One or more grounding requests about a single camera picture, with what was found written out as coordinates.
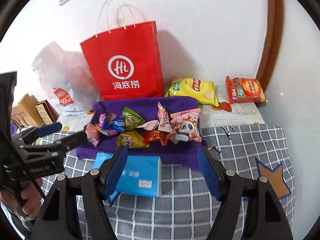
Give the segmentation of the left hand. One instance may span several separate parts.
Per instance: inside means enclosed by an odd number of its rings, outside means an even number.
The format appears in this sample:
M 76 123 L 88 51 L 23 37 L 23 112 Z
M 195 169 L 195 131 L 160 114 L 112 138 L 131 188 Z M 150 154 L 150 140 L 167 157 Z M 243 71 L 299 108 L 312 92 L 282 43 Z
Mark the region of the left hand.
M 25 200 L 22 211 L 30 219 L 34 219 L 39 214 L 41 208 L 41 195 L 36 187 L 31 183 L 24 190 L 21 191 L 21 197 Z M 1 189 L 1 202 L 14 215 L 19 204 L 15 196 L 6 189 Z

